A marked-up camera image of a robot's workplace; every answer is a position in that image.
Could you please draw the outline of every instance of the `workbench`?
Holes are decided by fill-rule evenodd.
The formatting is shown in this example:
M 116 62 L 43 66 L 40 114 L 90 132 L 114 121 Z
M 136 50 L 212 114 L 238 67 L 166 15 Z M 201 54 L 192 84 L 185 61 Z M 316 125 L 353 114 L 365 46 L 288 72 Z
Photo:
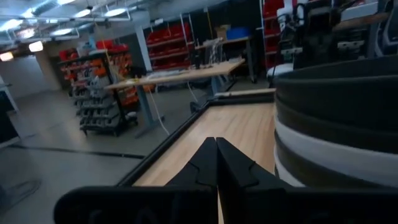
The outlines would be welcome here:
M 125 80 L 123 82 L 109 85 L 105 87 L 105 89 L 112 90 L 117 88 L 125 88 L 129 86 L 135 86 L 137 89 L 137 94 L 139 97 L 139 101 L 141 104 L 142 112 L 144 114 L 145 128 L 139 131 L 136 134 L 136 138 L 142 136 L 146 132 L 150 131 L 152 128 L 156 127 L 159 124 L 159 119 L 153 119 L 152 113 L 149 108 L 148 100 L 146 97 L 146 93 L 144 91 L 143 85 L 149 84 L 159 84 L 159 83 L 167 83 L 167 82 L 180 82 L 180 81 L 190 81 L 196 80 L 200 78 L 211 78 L 211 88 L 213 90 L 213 94 L 219 92 L 220 87 L 223 85 L 222 75 L 229 75 L 236 67 L 240 66 L 244 63 L 244 59 L 238 62 L 221 62 L 215 63 L 211 68 L 203 68 L 203 69 L 193 69 L 193 70 L 184 70 L 181 71 L 179 75 L 174 75 L 170 77 L 161 77 L 161 78 L 141 78 L 139 80 Z
M 254 52 L 252 50 L 251 44 L 252 44 L 252 38 L 253 36 L 249 36 L 249 37 L 243 37 L 243 38 L 238 38 L 238 39 L 233 39 L 233 40 L 224 40 L 221 41 L 219 44 L 221 45 L 225 45 L 225 44 L 233 44 L 233 43 L 239 43 L 239 42 L 245 42 L 246 43 L 246 53 L 248 55 L 248 67 L 249 67 L 249 75 L 251 78 L 251 81 L 253 83 L 257 82 L 257 77 L 254 75 L 254 62 L 253 62 L 253 55 Z M 200 49 L 205 49 L 209 46 L 206 45 L 201 45 L 201 46 L 197 46 L 195 47 L 196 50 L 200 50 Z
M 224 137 L 261 167 L 274 173 L 274 91 L 230 92 L 209 100 L 119 185 L 165 185 L 180 172 L 207 137 Z M 219 219 L 219 223 L 223 223 L 221 209 Z

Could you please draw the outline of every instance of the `gray floor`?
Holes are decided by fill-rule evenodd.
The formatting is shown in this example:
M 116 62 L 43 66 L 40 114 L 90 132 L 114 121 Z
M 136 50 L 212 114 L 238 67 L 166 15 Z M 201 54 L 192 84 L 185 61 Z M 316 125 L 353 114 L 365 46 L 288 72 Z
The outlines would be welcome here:
M 266 87 L 265 82 L 252 84 L 239 80 L 232 91 Z M 194 90 L 200 98 L 201 90 Z M 176 130 L 189 116 L 193 97 L 188 90 L 172 90 L 154 94 L 164 124 L 169 132 Z M 154 105 L 148 95 L 154 116 Z M 47 92 L 17 100 L 20 112 L 10 115 L 22 140 L 17 143 L 27 149 L 8 147 L 0 150 L 0 184 L 5 187 L 40 180 L 41 186 L 6 213 L 2 224 L 53 223 L 55 202 L 71 189 L 86 185 L 114 185 L 139 162 L 139 159 L 49 151 L 73 149 L 83 152 L 117 152 L 148 155 L 166 137 L 161 127 L 139 139 L 134 135 L 144 124 L 138 112 L 139 126 L 131 127 L 120 137 L 79 131 L 76 108 L 65 92 Z

